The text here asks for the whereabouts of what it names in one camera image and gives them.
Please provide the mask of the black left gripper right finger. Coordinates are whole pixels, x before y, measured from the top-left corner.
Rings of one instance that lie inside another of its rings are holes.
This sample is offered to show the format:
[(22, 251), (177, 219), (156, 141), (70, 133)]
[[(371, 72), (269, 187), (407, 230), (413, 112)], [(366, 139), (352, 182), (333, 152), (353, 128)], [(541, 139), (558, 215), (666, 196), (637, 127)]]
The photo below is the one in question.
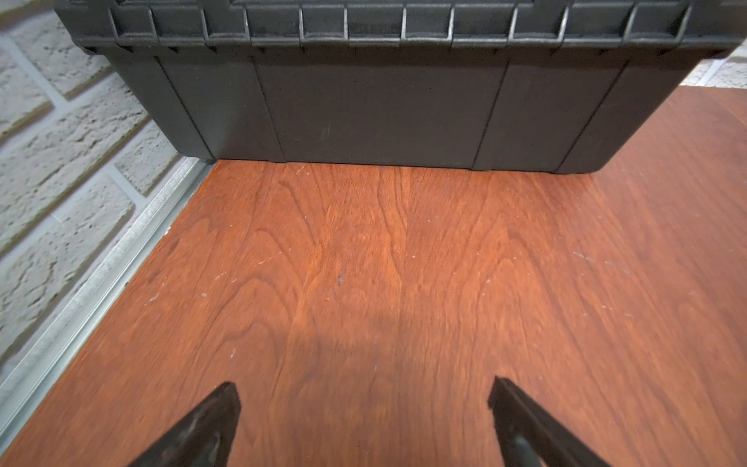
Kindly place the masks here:
[(606, 466), (608, 463), (506, 377), (487, 401), (506, 466)]

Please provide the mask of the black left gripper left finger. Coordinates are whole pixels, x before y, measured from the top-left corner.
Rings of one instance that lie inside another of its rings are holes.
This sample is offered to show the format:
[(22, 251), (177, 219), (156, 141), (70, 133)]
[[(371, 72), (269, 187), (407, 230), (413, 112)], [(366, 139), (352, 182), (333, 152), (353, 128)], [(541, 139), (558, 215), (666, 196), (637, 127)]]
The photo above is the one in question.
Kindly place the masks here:
[(237, 386), (225, 381), (130, 466), (227, 466), (240, 412)]

